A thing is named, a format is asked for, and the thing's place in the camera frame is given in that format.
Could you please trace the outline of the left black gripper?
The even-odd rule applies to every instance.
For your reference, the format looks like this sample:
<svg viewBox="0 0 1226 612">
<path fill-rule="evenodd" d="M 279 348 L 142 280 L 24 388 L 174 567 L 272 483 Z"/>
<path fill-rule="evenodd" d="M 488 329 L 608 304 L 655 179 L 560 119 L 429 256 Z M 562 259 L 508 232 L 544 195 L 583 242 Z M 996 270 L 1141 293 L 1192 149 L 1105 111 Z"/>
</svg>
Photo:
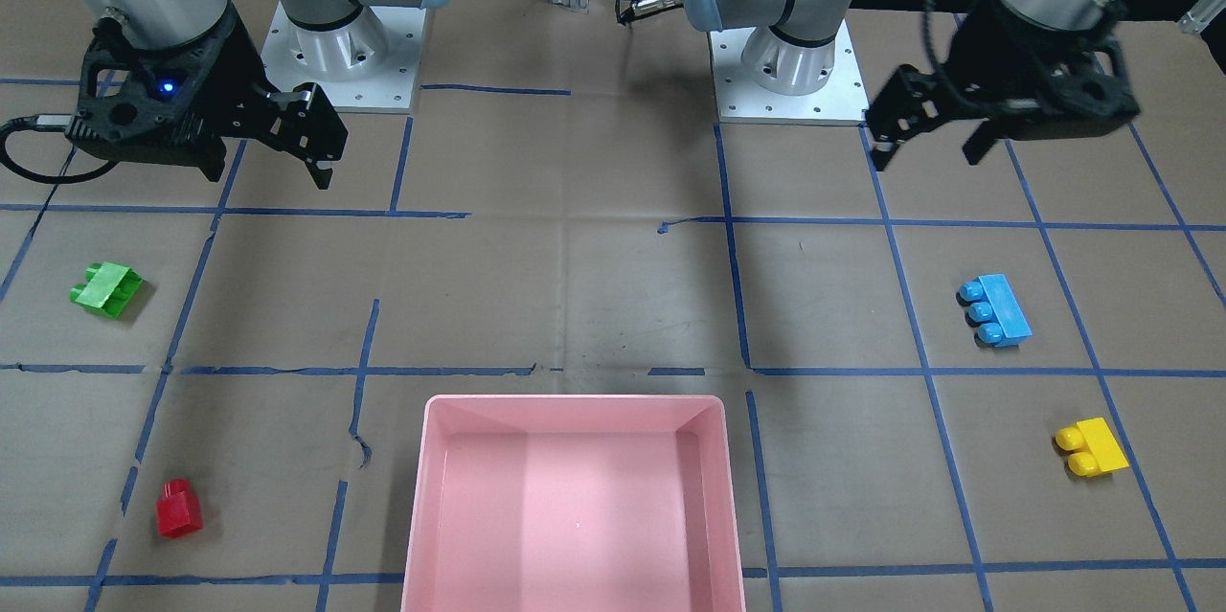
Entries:
<svg viewBox="0 0 1226 612">
<path fill-rule="evenodd" d="M 984 105 L 984 121 L 962 143 L 969 166 L 984 161 L 1002 139 L 1058 140 L 1052 71 L 1064 59 L 1118 40 L 1114 27 L 1128 13 L 1122 0 L 1106 0 L 1100 10 L 1091 28 L 1068 32 L 1038 26 L 1003 0 L 976 1 L 944 63 L 965 97 Z M 907 141 L 967 118 L 969 107 L 959 104 L 935 75 L 897 66 L 864 114 L 873 167 L 886 170 Z"/>
</svg>

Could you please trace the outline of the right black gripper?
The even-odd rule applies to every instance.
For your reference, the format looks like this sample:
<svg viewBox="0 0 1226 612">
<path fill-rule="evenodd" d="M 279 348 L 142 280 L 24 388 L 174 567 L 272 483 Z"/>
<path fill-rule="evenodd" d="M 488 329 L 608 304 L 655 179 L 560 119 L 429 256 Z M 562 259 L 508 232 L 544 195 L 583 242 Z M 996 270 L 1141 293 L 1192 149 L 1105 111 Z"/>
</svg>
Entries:
<svg viewBox="0 0 1226 612">
<path fill-rule="evenodd" d="M 254 139 L 293 155 L 316 189 L 331 186 L 349 129 L 321 83 L 275 91 L 233 5 L 204 36 L 166 50 L 139 50 L 113 17 L 93 34 L 67 124 L 74 146 L 108 162 L 192 167 L 218 183 L 224 139 Z"/>
</svg>

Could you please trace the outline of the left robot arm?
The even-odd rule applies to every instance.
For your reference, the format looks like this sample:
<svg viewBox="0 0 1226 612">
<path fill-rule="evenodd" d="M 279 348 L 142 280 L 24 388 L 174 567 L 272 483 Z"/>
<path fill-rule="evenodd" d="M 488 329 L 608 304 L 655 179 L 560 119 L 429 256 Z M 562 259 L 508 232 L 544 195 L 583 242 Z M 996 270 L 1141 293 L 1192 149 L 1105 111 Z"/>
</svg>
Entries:
<svg viewBox="0 0 1226 612">
<path fill-rule="evenodd" d="M 683 9 L 701 32 L 749 29 L 741 58 L 754 83 L 808 96 L 832 67 L 839 27 L 852 0 L 636 0 L 618 7 L 622 26 Z M 901 65 L 867 107 L 873 164 L 885 170 L 901 146 L 949 121 L 976 121 L 962 146 L 977 164 L 1000 140 L 1092 139 L 1133 121 L 1140 107 L 1114 36 L 1125 0 L 976 0 L 935 55 L 922 1 L 929 72 Z"/>
</svg>

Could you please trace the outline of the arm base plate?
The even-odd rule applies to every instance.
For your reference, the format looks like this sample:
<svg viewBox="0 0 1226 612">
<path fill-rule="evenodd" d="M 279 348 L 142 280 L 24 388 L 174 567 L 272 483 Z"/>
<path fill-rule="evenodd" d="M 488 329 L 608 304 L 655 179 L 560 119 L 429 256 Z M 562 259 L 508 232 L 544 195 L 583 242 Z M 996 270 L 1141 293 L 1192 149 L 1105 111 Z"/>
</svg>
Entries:
<svg viewBox="0 0 1226 612">
<path fill-rule="evenodd" d="M 868 102 L 847 22 L 824 47 L 801 48 L 770 29 L 709 32 L 718 121 L 858 126 Z"/>
<path fill-rule="evenodd" d="M 409 115 L 430 18 L 416 7 L 365 7 L 349 26 L 310 32 L 280 5 L 264 40 L 264 72 L 281 91 L 319 83 L 338 113 Z"/>
</svg>

